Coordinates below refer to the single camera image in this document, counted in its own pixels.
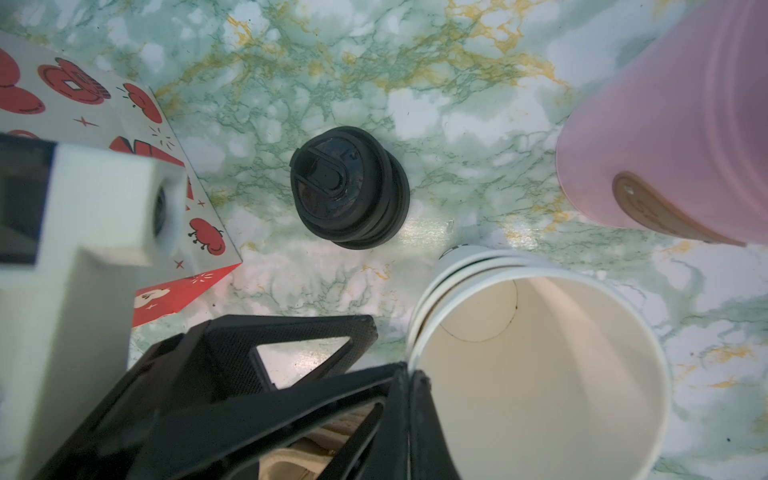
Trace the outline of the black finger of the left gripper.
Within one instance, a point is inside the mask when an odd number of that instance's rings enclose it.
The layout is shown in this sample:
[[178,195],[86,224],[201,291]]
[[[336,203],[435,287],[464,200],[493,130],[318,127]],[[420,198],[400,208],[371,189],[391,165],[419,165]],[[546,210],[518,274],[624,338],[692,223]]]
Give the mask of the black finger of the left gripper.
[[[149,347],[37,475],[130,479],[129,469],[162,418],[344,375],[377,337],[368,315],[226,315],[203,322]],[[267,453],[224,479],[258,476]],[[182,479],[222,479],[224,466],[220,461]]]
[[220,477],[231,478],[331,419],[384,402],[406,371],[393,363],[174,412],[151,430],[128,477],[182,479],[223,461]]

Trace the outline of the brown pulp cup carrier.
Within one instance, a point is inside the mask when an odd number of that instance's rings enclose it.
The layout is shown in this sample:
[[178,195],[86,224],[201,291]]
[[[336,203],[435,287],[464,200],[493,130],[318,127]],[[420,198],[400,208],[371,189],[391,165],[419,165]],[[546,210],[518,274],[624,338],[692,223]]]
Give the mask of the brown pulp cup carrier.
[[317,479],[372,410],[358,408],[263,456],[258,479]]

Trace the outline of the white paper cup stack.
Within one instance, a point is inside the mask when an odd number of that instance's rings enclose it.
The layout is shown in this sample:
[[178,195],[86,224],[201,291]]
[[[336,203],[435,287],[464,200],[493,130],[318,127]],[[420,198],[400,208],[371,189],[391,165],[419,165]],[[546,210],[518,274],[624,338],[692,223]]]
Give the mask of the white paper cup stack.
[[463,479],[643,479],[671,403],[662,348],[607,284],[526,252],[438,260],[407,336]]

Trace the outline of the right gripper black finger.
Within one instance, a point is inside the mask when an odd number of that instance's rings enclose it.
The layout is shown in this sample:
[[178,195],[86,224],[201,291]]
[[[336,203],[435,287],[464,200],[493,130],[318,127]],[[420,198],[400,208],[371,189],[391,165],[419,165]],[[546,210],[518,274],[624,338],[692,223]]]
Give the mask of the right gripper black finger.
[[383,415],[363,462],[363,479],[458,479],[422,371],[398,370],[390,384]]

